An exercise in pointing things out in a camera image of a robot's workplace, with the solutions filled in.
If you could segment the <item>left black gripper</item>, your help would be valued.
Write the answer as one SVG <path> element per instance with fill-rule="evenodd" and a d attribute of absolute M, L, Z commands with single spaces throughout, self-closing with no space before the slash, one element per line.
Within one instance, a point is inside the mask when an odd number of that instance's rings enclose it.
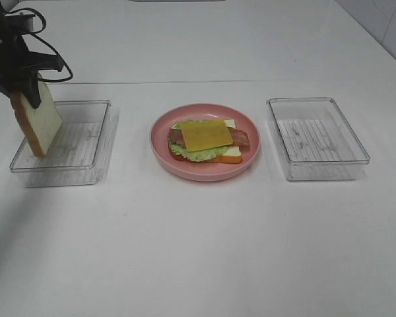
<path fill-rule="evenodd" d="M 6 15 L 34 14 L 34 31 L 23 34 L 9 25 Z M 52 54 L 33 52 L 29 50 L 24 35 L 37 37 L 46 28 L 45 18 L 36 10 L 22 8 L 6 12 L 0 2 L 0 92 L 9 96 L 14 91 L 20 91 L 29 101 L 33 109 L 41 104 L 39 82 L 40 71 L 63 69 L 63 58 L 54 51 Z"/>

